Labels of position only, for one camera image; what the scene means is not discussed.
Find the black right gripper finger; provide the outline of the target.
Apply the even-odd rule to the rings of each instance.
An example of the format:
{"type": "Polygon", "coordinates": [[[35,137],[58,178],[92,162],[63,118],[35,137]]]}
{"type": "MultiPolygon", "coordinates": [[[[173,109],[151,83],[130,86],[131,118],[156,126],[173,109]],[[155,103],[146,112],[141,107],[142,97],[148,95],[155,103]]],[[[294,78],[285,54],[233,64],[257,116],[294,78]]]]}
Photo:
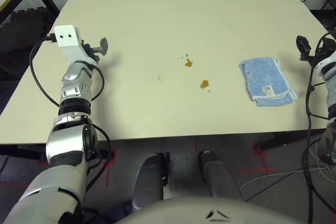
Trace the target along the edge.
{"type": "Polygon", "coordinates": [[[311,60],[309,55],[311,47],[306,37],[298,35],[296,38],[296,45],[300,52],[300,60],[311,60]]]}

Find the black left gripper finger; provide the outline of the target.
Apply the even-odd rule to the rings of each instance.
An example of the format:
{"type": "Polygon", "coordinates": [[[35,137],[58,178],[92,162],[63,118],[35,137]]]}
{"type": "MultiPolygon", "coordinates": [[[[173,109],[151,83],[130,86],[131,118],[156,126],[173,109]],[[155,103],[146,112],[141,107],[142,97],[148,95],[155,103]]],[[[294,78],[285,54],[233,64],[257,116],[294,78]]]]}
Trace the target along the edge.
{"type": "Polygon", "coordinates": [[[103,37],[100,40],[100,45],[99,47],[92,47],[94,54],[101,54],[105,56],[108,51],[108,41],[106,37],[103,37]]]}

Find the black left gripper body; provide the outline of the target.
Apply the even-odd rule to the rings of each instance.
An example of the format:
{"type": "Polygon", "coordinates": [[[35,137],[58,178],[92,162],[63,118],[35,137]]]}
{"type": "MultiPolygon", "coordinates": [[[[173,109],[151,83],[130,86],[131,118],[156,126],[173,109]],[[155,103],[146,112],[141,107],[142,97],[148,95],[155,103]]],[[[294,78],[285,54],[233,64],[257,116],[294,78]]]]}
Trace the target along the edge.
{"type": "Polygon", "coordinates": [[[99,63],[99,56],[95,55],[95,53],[93,52],[93,49],[91,48],[90,44],[85,44],[84,40],[81,41],[81,45],[85,51],[85,53],[87,54],[87,56],[89,58],[91,58],[95,63],[99,63]]]}

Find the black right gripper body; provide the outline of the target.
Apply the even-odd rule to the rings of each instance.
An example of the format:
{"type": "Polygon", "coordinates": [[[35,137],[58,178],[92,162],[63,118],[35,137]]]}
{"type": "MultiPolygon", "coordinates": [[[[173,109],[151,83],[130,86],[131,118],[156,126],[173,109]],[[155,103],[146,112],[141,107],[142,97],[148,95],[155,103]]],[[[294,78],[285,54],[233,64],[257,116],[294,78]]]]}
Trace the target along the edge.
{"type": "Polygon", "coordinates": [[[314,51],[311,63],[319,63],[322,60],[327,59],[334,52],[335,40],[327,37],[320,38],[314,51]]]}

